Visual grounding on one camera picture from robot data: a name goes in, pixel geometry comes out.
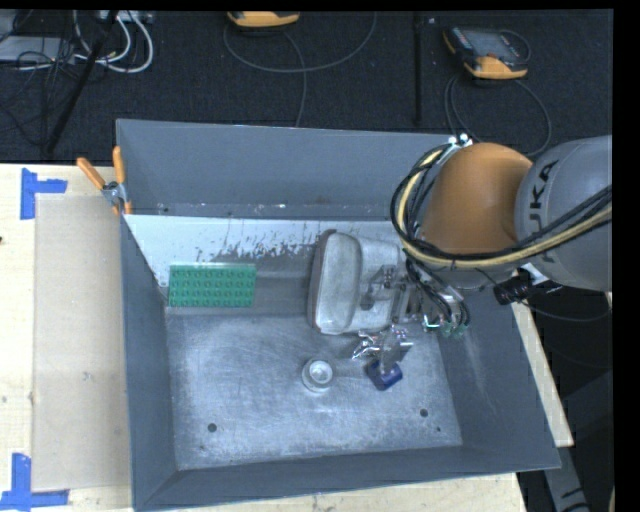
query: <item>gray bin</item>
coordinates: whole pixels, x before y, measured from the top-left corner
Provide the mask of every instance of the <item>gray bin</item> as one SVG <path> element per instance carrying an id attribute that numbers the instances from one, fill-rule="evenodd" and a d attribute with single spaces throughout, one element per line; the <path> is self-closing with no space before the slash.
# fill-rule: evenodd
<path id="1" fill-rule="evenodd" d="M 134 207 L 121 250 L 136 510 L 559 467 L 512 310 L 491 289 L 466 296 L 463 338 L 414 331 L 404 378 L 386 391 L 349 359 L 353 337 L 307 323 L 314 237 L 334 225 L 395 236 L 394 188 L 446 135 L 116 128 Z M 230 244 L 216 242 L 225 223 L 245 221 L 273 244 L 300 225 L 311 236 L 254 261 L 254 308 L 168 307 L 159 273 L 172 261 L 252 261 L 209 250 Z M 335 362 L 336 384 L 314 395 L 300 370 L 318 355 Z"/>

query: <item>wooden table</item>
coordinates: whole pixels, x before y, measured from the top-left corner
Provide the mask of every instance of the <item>wooden table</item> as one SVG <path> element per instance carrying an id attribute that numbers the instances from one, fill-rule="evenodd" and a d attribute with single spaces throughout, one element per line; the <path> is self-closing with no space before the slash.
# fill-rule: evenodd
<path id="1" fill-rule="evenodd" d="M 66 180 L 20 220 L 21 171 Z M 107 182 L 111 167 L 100 167 Z M 75 166 L 0 164 L 0 491 L 11 454 L 66 510 L 125 509 L 130 475 L 117 217 Z M 514 305 L 559 447 L 573 444 L 530 312 Z M 515 474 L 208 507 L 212 512 L 526 510 Z"/>

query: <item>cable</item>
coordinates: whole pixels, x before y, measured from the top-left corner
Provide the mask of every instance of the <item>cable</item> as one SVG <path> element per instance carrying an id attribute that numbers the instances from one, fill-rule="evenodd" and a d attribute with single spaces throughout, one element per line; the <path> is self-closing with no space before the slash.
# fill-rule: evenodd
<path id="1" fill-rule="evenodd" d="M 80 44 L 82 44 L 82 46 L 85 48 L 85 50 L 87 50 L 89 52 L 89 51 L 91 51 L 90 48 L 89 48 L 89 45 L 83 39 L 82 34 L 80 33 L 80 26 L 79 26 L 78 20 L 77 20 L 77 12 L 74 10 L 73 13 L 74 13 L 74 29 L 75 29 L 76 35 L 78 36 L 78 39 L 80 40 Z M 105 65 L 107 65 L 107 67 L 111 63 L 117 62 L 117 61 L 123 59 L 124 57 L 126 57 L 129 54 L 129 51 L 131 50 L 131 34 L 129 33 L 129 29 L 124 24 L 124 22 L 120 19 L 120 17 L 117 17 L 116 21 L 120 25 L 120 28 L 122 29 L 122 32 L 125 35 L 125 39 L 126 39 L 127 42 L 125 43 L 124 50 L 122 50 L 122 52 L 120 52 L 119 55 L 115 55 L 114 57 L 110 57 L 110 56 L 106 55 L 106 56 L 101 57 L 101 58 L 96 60 L 96 62 L 104 63 Z M 74 54 L 74 57 L 76 57 L 77 59 L 81 59 L 81 60 L 87 60 L 89 58 L 87 55 L 81 55 L 81 54 L 78 54 L 78 53 Z"/>
<path id="2" fill-rule="evenodd" d="M 330 62 L 328 64 L 323 64 L 320 66 L 312 66 L 312 67 L 302 67 L 302 68 L 270 68 L 270 67 L 266 67 L 266 66 L 261 66 L 259 64 L 254 64 L 253 62 L 250 62 L 248 60 L 246 60 L 245 58 L 241 57 L 240 55 L 238 55 L 233 48 L 231 48 L 231 45 L 229 44 L 229 40 L 228 40 L 228 32 L 229 32 L 229 25 L 225 25 L 224 27 L 224 31 L 222 32 L 222 39 L 224 41 L 224 45 L 226 46 L 227 50 L 229 50 L 229 53 L 231 55 L 233 55 L 236 59 L 238 59 L 240 62 L 242 62 L 243 64 L 246 64 L 247 66 L 250 66 L 252 68 L 255 69 L 259 69 L 261 71 L 270 71 L 272 73 L 306 73 L 306 72 L 310 72 L 310 71 L 320 71 L 322 69 L 328 69 L 334 66 L 337 66 L 338 64 L 342 64 L 343 62 L 346 62 L 347 60 L 351 59 L 352 57 L 354 57 L 363 47 L 365 44 L 367 44 L 367 42 L 369 42 L 369 39 L 371 39 L 371 36 L 373 35 L 373 31 L 375 30 L 376 27 L 376 22 L 378 19 L 378 13 L 374 11 L 373 13 L 373 19 L 371 21 L 371 28 L 369 29 L 369 33 L 366 35 L 366 37 L 363 39 L 363 41 L 360 43 L 360 45 L 353 50 L 351 53 L 349 53 L 346 57 L 342 57 L 341 59 L 338 59 L 334 62 Z"/>
<path id="3" fill-rule="evenodd" d="M 601 320 L 601 319 L 609 316 L 610 314 L 613 314 L 612 310 L 609 309 L 609 310 L 605 311 L 604 313 L 601 313 L 599 315 L 592 316 L 592 317 L 589 317 L 589 318 L 572 318 L 572 317 L 567 317 L 567 316 L 562 316 L 562 315 L 555 315 L 553 313 L 549 313 L 548 311 L 544 311 L 544 310 L 542 310 L 540 308 L 531 306 L 530 304 L 523 304 L 523 305 L 528 307 L 534 313 L 540 313 L 542 316 L 547 316 L 549 318 L 554 318 L 555 320 L 562 320 L 564 322 L 577 322 L 577 323 L 595 322 L 596 320 Z"/>
<path id="4" fill-rule="evenodd" d="M 300 59 L 300 67 L 302 69 L 304 69 L 305 68 L 304 57 L 302 56 L 302 52 L 300 51 L 300 47 L 296 44 L 296 42 L 293 40 L 293 38 L 289 34 L 287 34 L 285 32 L 284 36 L 291 43 L 291 45 L 293 46 L 294 50 L 298 54 L 298 59 Z M 302 98 L 300 99 L 300 107 L 298 108 L 298 116 L 296 117 L 296 122 L 295 122 L 295 125 L 294 125 L 296 128 L 298 126 L 300 126 L 300 120 L 302 119 L 302 112 L 304 111 L 304 102 L 305 102 L 306 98 L 307 98 L 307 72 L 305 71 L 304 73 L 302 73 Z"/>
<path id="5" fill-rule="evenodd" d="M 42 133 L 40 134 L 40 137 L 33 137 L 29 135 L 25 129 L 27 125 L 32 124 L 34 121 L 41 121 L 43 124 L 40 126 L 40 131 L 43 132 L 46 123 L 46 121 L 43 119 L 45 111 L 41 111 L 39 114 L 21 120 L 13 114 L 13 112 L 11 111 L 11 107 L 17 105 L 18 101 L 21 101 L 22 103 L 33 103 L 34 101 L 38 101 L 36 98 L 30 98 L 28 95 L 29 91 L 33 89 L 33 87 L 30 86 L 35 82 L 34 77 L 42 77 L 43 82 L 38 82 L 38 84 L 43 85 L 48 91 L 46 93 L 47 100 L 45 108 L 48 115 L 53 115 L 54 113 L 58 112 L 60 108 L 66 105 L 67 102 L 71 99 L 73 94 L 67 92 L 64 92 L 63 94 L 63 90 L 59 85 L 60 81 L 58 80 L 58 77 L 63 75 L 65 77 L 73 79 L 74 81 L 80 79 L 80 74 L 72 69 L 72 66 L 69 65 L 69 59 L 73 57 L 73 47 L 69 43 L 70 37 L 72 36 L 73 32 L 72 28 L 69 25 L 70 21 L 72 22 L 71 17 L 65 19 L 66 24 L 62 29 L 62 34 L 60 36 L 60 45 L 58 46 L 58 53 L 55 57 L 51 57 L 47 54 L 44 54 L 43 52 L 30 50 L 28 52 L 22 53 L 16 59 L 16 69 L 18 71 L 28 73 L 28 77 L 16 92 L 12 93 L 11 96 L 6 98 L 5 100 L 0 100 L 0 110 L 2 110 L 11 121 L 10 124 L 0 127 L 0 134 L 9 132 L 11 130 L 17 130 L 31 145 L 42 146 L 43 144 L 46 144 L 46 140 L 42 138 Z M 67 34 L 69 28 L 71 28 L 71 34 Z M 40 64 L 39 66 L 23 65 L 22 63 L 24 59 L 28 58 L 30 55 L 40 57 L 40 60 L 48 60 L 48 62 L 44 63 L 44 65 Z M 40 73 L 40 70 L 44 69 L 47 70 L 47 73 L 43 75 Z M 105 73 L 96 80 L 88 80 L 87 83 L 96 83 L 104 80 L 108 76 L 109 75 Z M 43 92 L 40 91 L 40 93 L 38 94 L 40 95 L 39 101 L 42 102 Z"/>
<path id="6" fill-rule="evenodd" d="M 452 323 L 453 312 L 451 311 L 451 307 L 449 306 L 449 304 L 447 304 L 447 302 L 442 297 L 440 297 L 440 295 L 438 295 L 436 291 L 433 290 L 427 283 L 422 281 L 420 275 L 418 274 L 418 271 L 414 268 L 413 261 L 411 261 L 411 259 L 407 258 L 407 260 L 405 261 L 405 266 L 407 268 L 407 274 L 409 275 L 410 279 L 418 285 L 418 288 L 422 293 L 424 293 L 427 297 L 429 297 L 429 299 L 431 299 L 431 301 L 438 307 L 440 312 L 447 318 L 447 321 Z"/>
<path id="7" fill-rule="evenodd" d="M 443 150 L 441 148 L 435 148 L 432 151 L 432 157 L 428 160 L 429 163 L 433 162 L 435 158 L 437 158 L 442 153 L 442 151 Z M 532 245 L 524 246 L 523 244 L 518 243 L 502 251 L 485 254 L 455 255 L 446 253 L 444 251 L 440 251 L 437 247 L 431 244 L 415 239 L 415 237 L 408 233 L 405 226 L 404 210 L 406 208 L 407 200 L 416 182 L 421 177 L 421 173 L 428 172 L 431 167 L 431 165 L 414 167 L 410 171 L 409 175 L 401 182 L 401 184 L 393 194 L 390 212 L 394 228 L 400 234 L 402 244 L 405 247 L 407 254 L 415 258 L 416 260 L 425 263 L 449 266 L 451 268 L 457 267 L 469 269 L 475 268 L 477 266 L 487 267 L 502 265 L 506 263 L 515 263 L 520 259 L 535 256 L 549 249 L 555 248 L 565 242 L 568 242 L 576 238 L 577 236 L 586 234 L 591 229 L 609 222 L 610 215 L 612 213 L 611 206 L 603 208 L 598 212 L 593 212 L 592 209 L 590 215 L 583 216 L 581 219 L 579 219 L 578 223 L 566 228 L 564 231 L 558 234 L 550 236 L 549 238 Z M 602 203 L 599 205 L 599 207 L 603 207 L 605 203 L 611 201 L 611 188 L 607 187 L 600 194 L 602 194 Z M 601 198 L 600 194 L 595 194 L 591 198 L 587 199 L 581 205 L 579 205 L 576 210 L 584 209 L 588 206 L 591 206 L 595 200 L 594 198 Z M 541 236 L 542 233 L 536 233 L 535 236 L 530 237 L 530 239 L 540 238 Z"/>
<path id="8" fill-rule="evenodd" d="M 55 62 L 51 69 L 47 72 L 46 79 L 42 84 L 42 117 L 41 117 L 41 135 L 40 140 L 42 143 L 39 146 L 40 149 L 40 159 L 46 160 L 46 145 L 49 143 L 49 112 L 51 111 L 51 105 L 54 103 L 55 94 L 56 94 L 56 81 L 58 78 L 58 72 L 64 68 L 65 64 L 68 62 L 69 57 L 72 55 L 72 52 L 69 52 L 65 55 L 64 48 L 66 45 L 64 44 L 64 34 L 66 29 L 66 21 L 65 26 L 62 29 L 60 35 L 60 43 L 58 44 L 58 52 L 55 57 Z"/>
<path id="9" fill-rule="evenodd" d="M 125 35 L 125 39 L 126 39 L 125 48 L 124 50 L 122 50 L 122 52 L 120 52 L 119 54 L 116 54 L 113 57 L 109 55 L 99 57 L 96 60 L 96 64 L 100 66 L 104 66 L 105 68 L 111 71 L 115 71 L 117 73 L 125 73 L 125 74 L 140 73 L 148 69 L 149 66 L 151 66 L 153 62 L 154 51 L 155 51 L 151 34 L 149 33 L 147 28 L 144 26 L 144 24 L 140 21 L 140 19 L 137 16 L 132 16 L 131 13 L 129 13 L 129 18 L 133 20 L 133 22 L 136 24 L 140 32 L 142 32 L 145 42 L 147 43 L 147 58 L 145 62 L 138 67 L 120 67 L 120 66 L 113 65 L 113 62 L 117 62 L 127 57 L 132 48 L 131 33 L 129 32 L 129 29 L 126 27 L 125 23 L 122 21 L 120 15 L 118 14 L 116 16 L 116 21 L 120 25 L 120 28 L 122 29 L 122 32 Z M 80 30 L 80 23 L 78 22 L 78 11 L 76 9 L 73 10 L 73 28 L 82 47 L 85 49 L 85 51 L 90 52 L 89 44 L 84 40 L 84 37 L 82 36 L 82 31 Z M 82 55 L 82 54 L 75 54 L 75 57 L 83 60 L 88 59 L 88 56 Z"/>
<path id="10" fill-rule="evenodd" d="M 544 342 L 543 345 L 549 348 L 549 350 L 551 350 L 552 352 L 555 352 L 562 358 L 566 359 L 567 361 L 570 361 L 579 366 L 584 366 L 586 368 L 594 368 L 596 370 L 610 370 L 612 368 L 612 365 L 591 363 L 591 362 L 584 361 L 582 359 L 578 359 L 576 357 L 570 356 L 564 350 L 559 350 L 556 346 L 551 345 L 549 342 Z"/>
<path id="11" fill-rule="evenodd" d="M 463 73 L 453 75 L 447 82 L 447 85 L 445 86 L 444 107 L 445 107 L 445 116 L 447 117 L 447 124 L 449 125 L 449 130 L 451 130 L 451 132 L 455 135 L 457 133 L 457 130 L 456 130 L 456 127 L 454 126 L 452 115 L 451 115 L 451 112 L 453 112 L 453 115 L 455 116 L 455 120 L 462 127 L 462 129 L 467 133 L 467 135 L 469 135 L 472 139 L 474 139 L 477 142 L 483 142 L 483 140 L 480 137 L 478 137 L 468 127 L 468 125 L 462 120 L 462 116 L 460 115 L 460 112 L 458 111 L 458 108 L 456 106 L 453 91 L 454 91 L 454 86 L 458 83 L 462 75 Z M 540 107 L 540 110 L 542 111 L 542 114 L 545 119 L 546 137 L 544 142 L 537 149 L 523 153 L 525 156 L 535 156 L 537 154 L 542 153 L 544 150 L 546 150 L 549 145 L 549 142 L 551 141 L 551 132 L 552 132 L 551 117 L 549 116 L 549 112 L 547 108 L 542 103 L 542 100 L 527 85 L 525 85 L 522 80 L 511 80 L 511 81 L 514 82 L 516 85 L 520 86 L 522 89 L 524 89 L 524 91 L 533 98 L 533 100 Z"/>

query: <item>green block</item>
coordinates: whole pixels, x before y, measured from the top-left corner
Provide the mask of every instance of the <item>green block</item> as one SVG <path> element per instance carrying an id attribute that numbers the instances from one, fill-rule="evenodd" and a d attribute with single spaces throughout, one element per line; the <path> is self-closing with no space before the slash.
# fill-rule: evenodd
<path id="1" fill-rule="evenodd" d="M 255 265 L 171 265 L 169 306 L 248 308 L 256 287 Z"/>

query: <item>orange device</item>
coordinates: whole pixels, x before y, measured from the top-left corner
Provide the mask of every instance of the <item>orange device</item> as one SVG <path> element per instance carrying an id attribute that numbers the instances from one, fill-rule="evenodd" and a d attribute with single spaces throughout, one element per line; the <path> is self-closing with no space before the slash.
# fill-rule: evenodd
<path id="1" fill-rule="evenodd" d="M 270 31 L 282 29 L 300 18 L 299 11 L 227 11 L 227 17 L 240 30 Z"/>
<path id="2" fill-rule="evenodd" d="M 506 30 L 452 27 L 443 32 L 444 42 L 463 67 L 476 78 L 507 80 L 527 74 L 529 49 L 522 55 Z"/>

